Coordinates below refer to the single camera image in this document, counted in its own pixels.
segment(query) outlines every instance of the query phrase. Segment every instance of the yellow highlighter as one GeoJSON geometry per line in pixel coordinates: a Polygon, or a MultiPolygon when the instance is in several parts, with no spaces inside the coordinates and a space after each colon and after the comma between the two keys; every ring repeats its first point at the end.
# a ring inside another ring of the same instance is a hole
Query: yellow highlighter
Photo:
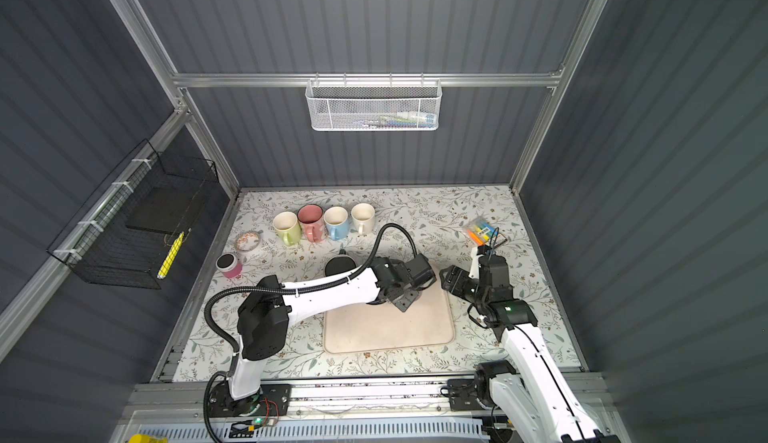
{"type": "Polygon", "coordinates": [[[174,244],[170,246],[168,256],[165,257],[163,264],[160,266],[160,271],[158,271],[158,279],[163,279],[168,275],[168,270],[170,269],[170,266],[174,264],[176,254],[179,252],[179,248],[181,248],[181,243],[183,242],[184,232],[181,232],[179,237],[176,238],[176,241],[174,241],[174,244]]]}

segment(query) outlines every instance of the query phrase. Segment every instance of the leaf pattern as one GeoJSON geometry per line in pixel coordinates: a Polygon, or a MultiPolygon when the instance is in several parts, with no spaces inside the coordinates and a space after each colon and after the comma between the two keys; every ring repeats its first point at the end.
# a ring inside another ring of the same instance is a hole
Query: leaf pattern
{"type": "MultiPolygon", "coordinates": [[[[206,299],[234,285],[255,285],[272,274],[280,281],[318,278],[325,263],[338,254],[340,248],[360,262],[368,255],[378,228],[389,222],[408,229],[419,251],[438,268],[455,264],[468,269],[471,241],[463,225],[481,215],[493,226],[499,226],[508,238],[508,243],[497,253],[507,259],[509,281],[515,293],[522,295],[533,308],[554,361],[561,367],[578,367],[578,356],[506,186],[247,193],[224,251],[233,251],[235,236],[246,230],[261,234],[260,251],[251,256],[235,279],[216,273],[206,299]],[[378,223],[373,234],[351,233],[337,242],[325,239],[309,243],[302,239],[298,245],[286,247],[272,229],[272,218],[279,212],[298,211],[310,203],[319,204],[323,209],[339,205],[351,211],[358,202],[369,202],[376,208],[378,223]]],[[[401,233],[384,234],[380,255],[408,259],[409,253],[408,242],[401,233]]],[[[236,334],[236,310],[244,298],[245,295],[231,295],[214,307],[214,319],[233,335],[236,334]]],[[[456,338],[447,345],[332,355],[322,349],[323,315],[315,315],[288,330],[283,349],[267,361],[264,378],[472,371],[478,362],[505,358],[493,332],[480,329],[467,319],[467,303],[453,295],[448,299],[456,338]]],[[[205,324],[201,308],[174,380],[207,380],[214,371],[229,368],[230,354],[229,345],[205,324]]]]}

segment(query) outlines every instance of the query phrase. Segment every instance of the white mug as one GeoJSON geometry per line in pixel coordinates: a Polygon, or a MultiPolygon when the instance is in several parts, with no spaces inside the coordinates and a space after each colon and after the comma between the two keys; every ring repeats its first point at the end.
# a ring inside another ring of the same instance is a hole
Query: white mug
{"type": "Polygon", "coordinates": [[[352,227],[361,235],[371,233],[376,226],[376,210],[368,203],[358,203],[352,208],[352,227]]]}

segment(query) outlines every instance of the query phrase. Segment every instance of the yellow object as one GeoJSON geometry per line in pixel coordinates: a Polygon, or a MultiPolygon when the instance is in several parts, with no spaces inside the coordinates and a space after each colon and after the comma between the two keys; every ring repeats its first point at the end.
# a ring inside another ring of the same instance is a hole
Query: yellow object
{"type": "Polygon", "coordinates": [[[155,438],[149,435],[133,435],[128,443],[168,443],[168,438],[155,438]]]}
{"type": "Polygon", "coordinates": [[[181,243],[183,242],[184,242],[184,232],[181,232],[179,237],[176,238],[176,241],[174,241],[174,244],[170,246],[170,251],[168,251],[168,256],[165,257],[165,261],[163,261],[163,264],[160,266],[160,271],[158,272],[159,279],[163,279],[166,276],[168,276],[168,270],[170,269],[170,266],[174,264],[176,253],[179,252],[179,248],[181,248],[181,243]]]}

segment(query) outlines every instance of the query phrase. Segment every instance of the pink mug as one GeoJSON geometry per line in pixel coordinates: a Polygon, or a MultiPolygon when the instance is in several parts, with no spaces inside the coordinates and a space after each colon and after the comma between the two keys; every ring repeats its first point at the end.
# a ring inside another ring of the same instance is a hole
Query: pink mug
{"type": "Polygon", "coordinates": [[[322,221],[322,208],[306,205],[299,210],[299,223],[310,243],[322,241],[326,236],[326,224],[322,221]]]}

